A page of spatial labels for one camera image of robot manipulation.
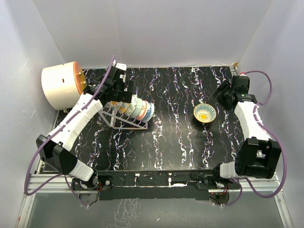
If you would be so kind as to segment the white wire dish rack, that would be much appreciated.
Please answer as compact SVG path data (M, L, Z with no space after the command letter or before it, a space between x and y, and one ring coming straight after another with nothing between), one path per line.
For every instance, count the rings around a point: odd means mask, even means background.
M119 113L119 111L114 111L112 109L112 113L106 112L103 110L103 108L98 112L102 119L106 122L106 124L109 127L112 127L114 129L120 129L120 130L147 130L148 129L148 122L144 123L144 126L141 126L139 124L136 124L135 121L137 121L136 118L131 118L130 116L127 116L125 114ZM127 124L132 125L132 127L115 127L116 120L123 121Z

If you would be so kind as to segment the yellow sun pattern bowl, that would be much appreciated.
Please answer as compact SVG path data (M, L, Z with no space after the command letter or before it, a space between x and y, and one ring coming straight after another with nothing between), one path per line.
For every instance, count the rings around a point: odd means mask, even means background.
M208 124L216 119L217 112L215 108L209 104L198 104L194 107L194 117L203 124Z

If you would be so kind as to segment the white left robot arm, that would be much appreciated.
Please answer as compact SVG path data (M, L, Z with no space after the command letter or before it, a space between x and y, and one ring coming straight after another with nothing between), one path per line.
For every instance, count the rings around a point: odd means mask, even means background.
M125 90L126 69L126 64L113 60L105 75L95 77L86 85L65 119L47 136L40 135L36 140L44 163L61 174L80 179L89 190L98 184L95 171L73 155L71 149L84 127L108 102L131 102L132 91Z

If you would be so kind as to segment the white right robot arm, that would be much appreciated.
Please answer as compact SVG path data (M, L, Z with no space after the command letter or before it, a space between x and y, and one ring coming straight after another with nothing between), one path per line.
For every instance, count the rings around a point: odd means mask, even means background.
M214 168L212 184L223 188L230 178L253 177L271 179L281 155L278 142L262 128L257 113L257 99L249 94L250 79L242 74L233 76L213 92L212 97L226 110L233 110L241 125L244 142L234 161Z

